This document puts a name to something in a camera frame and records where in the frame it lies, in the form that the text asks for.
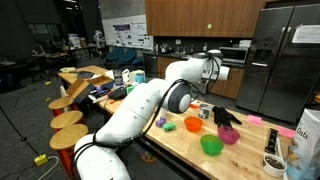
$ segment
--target refrigerator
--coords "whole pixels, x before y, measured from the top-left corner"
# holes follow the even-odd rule
[[[261,10],[236,105],[296,123],[320,76],[319,27],[320,4]]]

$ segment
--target light fixture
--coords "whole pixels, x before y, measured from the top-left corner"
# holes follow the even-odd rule
[[[63,0],[63,1],[72,2],[72,3],[76,3],[77,2],[77,1],[73,1],[73,0]]]

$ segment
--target wooden stool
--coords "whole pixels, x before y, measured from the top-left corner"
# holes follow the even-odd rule
[[[63,167],[69,176],[72,175],[70,163],[74,145],[86,134],[88,134],[86,125],[73,124],[58,131],[50,140],[50,147],[58,151]]]
[[[60,115],[63,113],[63,111],[61,110],[62,108],[65,107],[70,107],[72,110],[79,110],[78,106],[76,105],[76,103],[73,101],[73,99],[71,97],[62,97],[59,99],[56,99],[54,101],[52,101],[49,104],[49,109],[52,111],[54,117]]]
[[[82,112],[81,111],[69,111],[58,115],[53,118],[50,127],[58,132],[60,129],[70,126],[72,124],[85,124],[82,120]]]

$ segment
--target microwave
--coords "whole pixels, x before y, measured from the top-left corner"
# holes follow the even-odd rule
[[[248,48],[220,47],[223,54],[222,62],[245,64],[248,54]]]

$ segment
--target whiteboard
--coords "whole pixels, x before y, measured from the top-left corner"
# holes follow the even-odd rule
[[[153,49],[153,36],[147,36],[146,15],[102,20],[107,45]]]

